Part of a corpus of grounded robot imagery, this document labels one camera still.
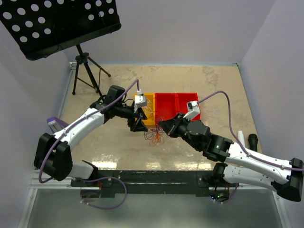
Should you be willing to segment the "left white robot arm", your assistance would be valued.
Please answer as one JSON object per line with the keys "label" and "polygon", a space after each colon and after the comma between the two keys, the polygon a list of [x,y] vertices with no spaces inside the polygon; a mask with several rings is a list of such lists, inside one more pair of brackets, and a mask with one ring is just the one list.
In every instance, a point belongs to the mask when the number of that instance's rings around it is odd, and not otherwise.
{"label": "left white robot arm", "polygon": [[39,138],[34,159],[39,173],[45,173],[57,181],[71,177],[81,179],[87,186],[96,185],[98,168],[86,161],[74,162],[71,152],[94,129],[116,116],[127,119],[132,132],[148,130],[143,123],[147,117],[142,110],[147,105],[146,96],[138,90],[133,103],[127,105],[123,99],[126,93],[124,88],[113,85],[106,95],[92,103],[73,123],[56,133],[43,134]]}

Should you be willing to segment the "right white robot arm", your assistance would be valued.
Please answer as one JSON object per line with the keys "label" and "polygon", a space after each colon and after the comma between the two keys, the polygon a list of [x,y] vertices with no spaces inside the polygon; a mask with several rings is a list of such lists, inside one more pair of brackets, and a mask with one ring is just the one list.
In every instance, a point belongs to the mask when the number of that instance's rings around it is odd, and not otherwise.
{"label": "right white robot arm", "polygon": [[180,137],[204,157],[216,162],[212,174],[206,178],[211,185],[249,184],[275,191],[289,201],[301,201],[302,160],[281,160],[246,150],[237,142],[211,133],[202,121],[190,121],[181,114],[159,121],[159,126],[169,137]]}

